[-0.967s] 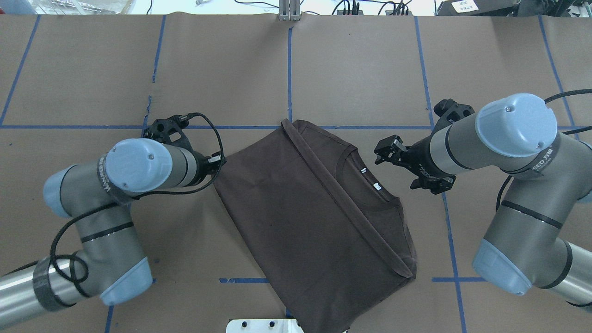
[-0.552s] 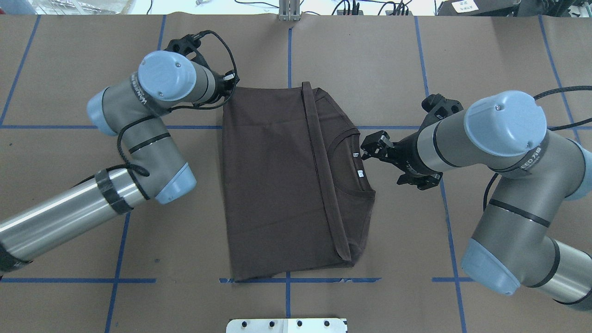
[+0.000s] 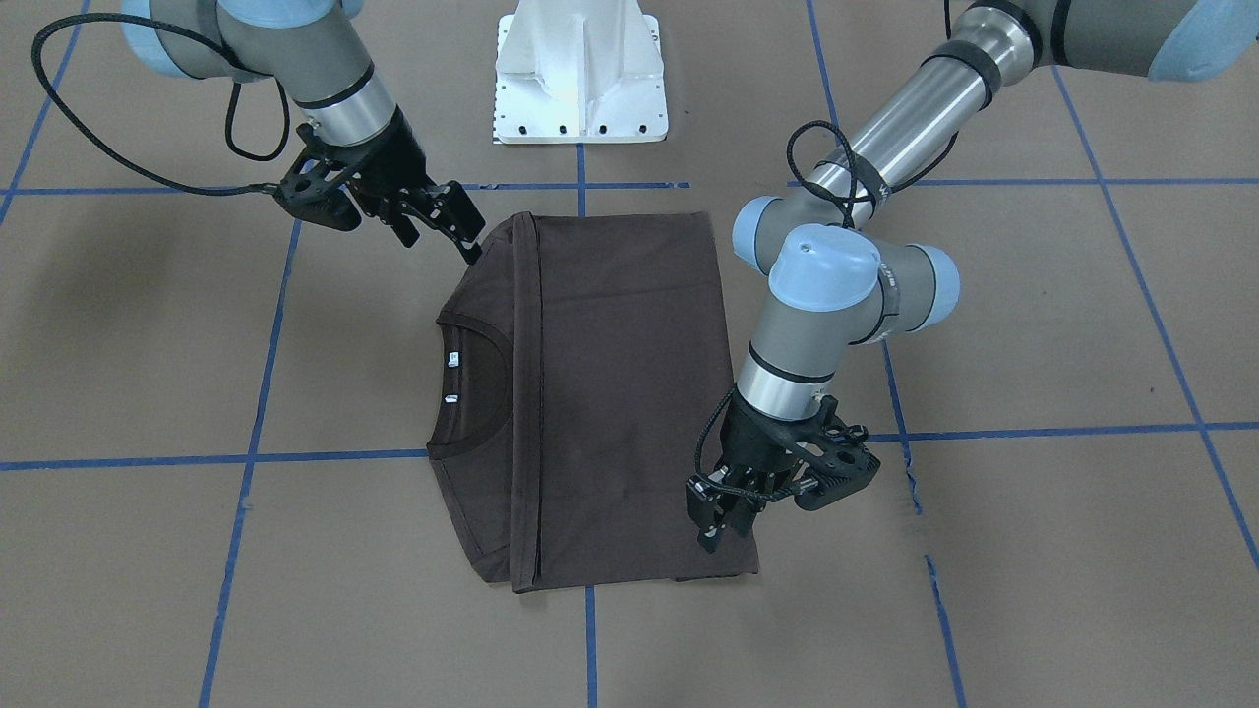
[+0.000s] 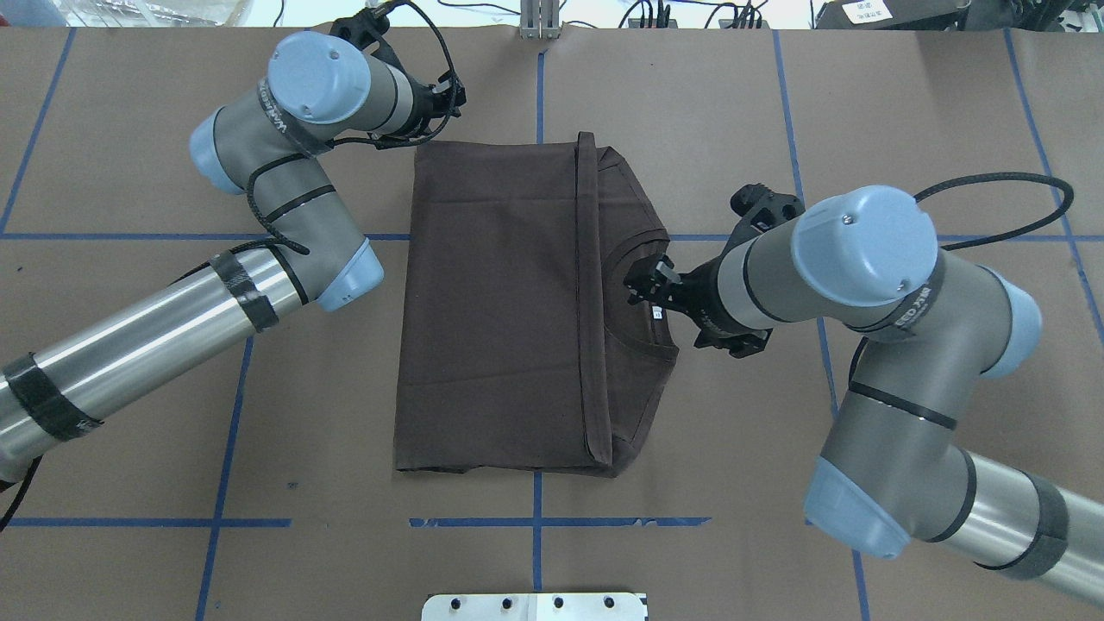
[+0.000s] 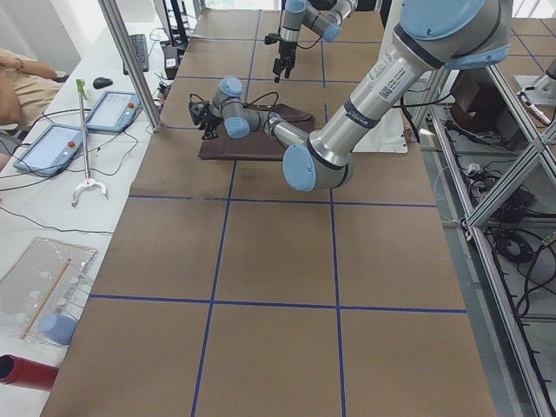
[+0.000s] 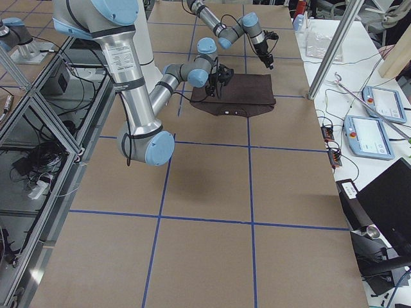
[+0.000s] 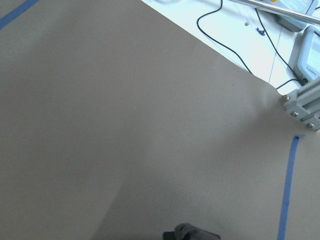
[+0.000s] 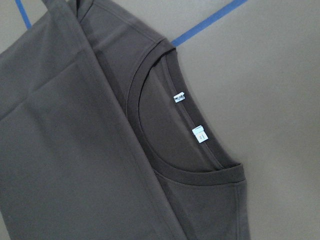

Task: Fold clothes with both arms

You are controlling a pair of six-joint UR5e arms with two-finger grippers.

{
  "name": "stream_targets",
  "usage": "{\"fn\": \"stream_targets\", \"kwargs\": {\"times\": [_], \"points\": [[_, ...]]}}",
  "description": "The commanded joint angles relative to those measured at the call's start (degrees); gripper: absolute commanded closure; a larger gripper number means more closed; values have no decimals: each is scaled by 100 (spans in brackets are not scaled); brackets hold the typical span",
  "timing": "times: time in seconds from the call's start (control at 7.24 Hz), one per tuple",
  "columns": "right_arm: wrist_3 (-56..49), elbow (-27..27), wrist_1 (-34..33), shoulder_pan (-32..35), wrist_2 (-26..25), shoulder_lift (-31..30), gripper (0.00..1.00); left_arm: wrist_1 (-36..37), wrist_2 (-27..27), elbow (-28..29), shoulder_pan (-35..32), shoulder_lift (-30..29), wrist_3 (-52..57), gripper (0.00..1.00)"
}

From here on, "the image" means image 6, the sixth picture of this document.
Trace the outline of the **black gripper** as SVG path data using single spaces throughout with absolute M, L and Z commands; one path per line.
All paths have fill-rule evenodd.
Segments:
M 207 84 L 205 86 L 205 92 L 208 96 L 215 97 L 216 93 L 221 93 L 221 73 L 213 73 L 208 77 Z
M 268 51 L 267 41 L 263 40 L 260 43 L 254 44 L 254 49 L 256 51 L 257 56 L 261 58 L 261 61 L 264 63 L 265 67 L 268 69 L 273 69 L 274 58 L 272 54 L 270 54 Z

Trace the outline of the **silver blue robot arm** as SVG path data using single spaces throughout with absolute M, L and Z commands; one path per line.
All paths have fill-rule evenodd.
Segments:
M 269 49 L 268 40 L 278 40 L 279 36 L 273 31 L 264 30 L 255 12 L 236 19 L 230 14 L 218 18 L 203 1 L 182 1 L 187 4 L 190 14 L 196 15 L 218 39 L 223 49 L 229 49 L 237 40 L 246 36 L 254 54 L 264 63 L 265 67 L 274 68 L 272 49 Z
M 202 38 L 192 62 L 167 66 L 153 90 L 148 90 L 134 44 L 138 13 L 137 1 L 53 1 L 57 31 L 101 47 L 127 115 L 118 136 L 120 152 L 128 161 L 161 166 L 173 155 L 175 139 L 157 115 L 180 83 L 187 81 L 196 88 L 207 83 L 216 71 L 217 47 L 212 38 Z

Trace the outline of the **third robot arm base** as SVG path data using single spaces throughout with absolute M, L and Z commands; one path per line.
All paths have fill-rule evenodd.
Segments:
M 55 50 L 54 43 L 35 40 L 25 23 L 17 17 L 1 19 L 1 47 L 6 52 L 16 47 L 12 60 L 17 64 L 33 65 L 42 63 L 46 55 Z

